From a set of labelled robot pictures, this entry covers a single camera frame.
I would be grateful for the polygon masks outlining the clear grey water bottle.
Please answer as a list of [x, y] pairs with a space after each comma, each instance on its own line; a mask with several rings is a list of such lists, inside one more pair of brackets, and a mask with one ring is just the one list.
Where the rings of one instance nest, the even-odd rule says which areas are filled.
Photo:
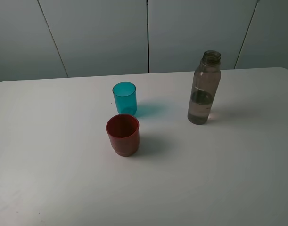
[[188, 108], [188, 120], [196, 125], [207, 122], [216, 91], [221, 80], [221, 54], [218, 51], [204, 52], [199, 66], [194, 71]]

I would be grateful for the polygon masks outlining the teal translucent plastic cup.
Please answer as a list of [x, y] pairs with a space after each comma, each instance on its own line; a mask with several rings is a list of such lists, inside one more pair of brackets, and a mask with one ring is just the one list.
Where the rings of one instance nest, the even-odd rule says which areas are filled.
[[131, 82], [120, 82], [112, 89], [119, 114], [135, 115], [137, 111], [136, 86]]

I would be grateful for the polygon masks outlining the red plastic cup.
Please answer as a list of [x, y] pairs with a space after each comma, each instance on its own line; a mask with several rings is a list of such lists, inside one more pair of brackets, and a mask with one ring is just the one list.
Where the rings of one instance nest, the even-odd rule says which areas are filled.
[[109, 119], [106, 132], [114, 151], [122, 157], [135, 154], [140, 145], [140, 124], [130, 114], [118, 114]]

